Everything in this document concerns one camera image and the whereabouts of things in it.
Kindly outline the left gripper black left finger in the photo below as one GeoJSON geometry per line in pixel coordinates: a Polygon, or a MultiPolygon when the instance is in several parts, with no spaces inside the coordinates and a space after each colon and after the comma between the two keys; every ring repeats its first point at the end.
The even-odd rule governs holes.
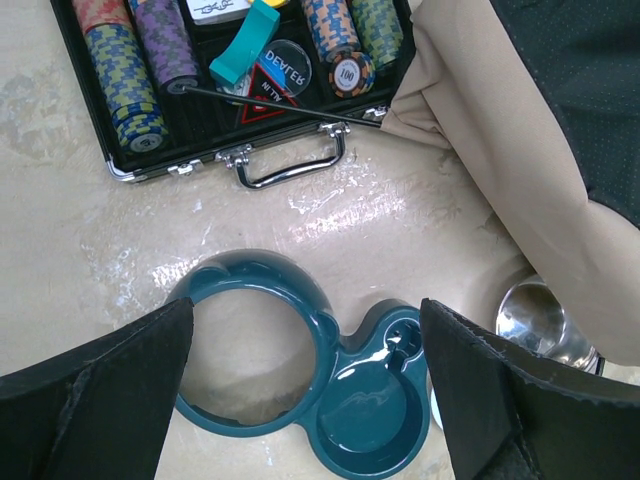
{"type": "Polygon", "coordinates": [[[152,479],[194,330],[175,300],[1,378],[4,479],[152,479]]]}

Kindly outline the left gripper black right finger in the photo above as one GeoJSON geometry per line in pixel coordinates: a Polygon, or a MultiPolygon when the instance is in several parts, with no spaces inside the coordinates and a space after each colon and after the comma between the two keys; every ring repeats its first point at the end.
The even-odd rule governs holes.
{"type": "Polygon", "coordinates": [[[456,478],[638,478],[638,387],[533,354],[435,300],[420,323],[456,478]]]}

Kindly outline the beige and black pet tent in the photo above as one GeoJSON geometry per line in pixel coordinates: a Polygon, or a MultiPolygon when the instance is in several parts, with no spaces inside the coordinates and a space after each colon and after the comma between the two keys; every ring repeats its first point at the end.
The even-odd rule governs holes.
{"type": "Polygon", "coordinates": [[[453,149],[607,360],[639,362],[639,5],[424,1],[388,133],[453,149]]]}

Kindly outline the black tent pole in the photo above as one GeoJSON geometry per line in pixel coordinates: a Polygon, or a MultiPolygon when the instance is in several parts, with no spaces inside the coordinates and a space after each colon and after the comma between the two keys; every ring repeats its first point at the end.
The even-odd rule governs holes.
{"type": "Polygon", "coordinates": [[[264,107],[264,108],[271,108],[274,110],[283,110],[283,111],[292,112],[298,115],[302,115],[305,117],[311,117],[311,118],[320,119],[320,120],[336,120],[340,122],[351,122],[357,125],[372,127],[377,129],[381,127],[380,122],[376,122],[373,120],[367,120],[367,119],[356,118],[348,115],[312,110],[304,107],[290,105],[284,102],[271,102],[271,101],[259,100],[256,98],[242,97],[242,96],[222,93],[215,90],[210,90],[210,89],[201,88],[201,87],[193,87],[193,86],[184,86],[182,90],[186,93],[209,96],[209,97],[213,97],[220,100],[234,101],[234,102],[241,103],[243,105],[248,105],[248,106],[258,106],[258,107],[264,107]]]}

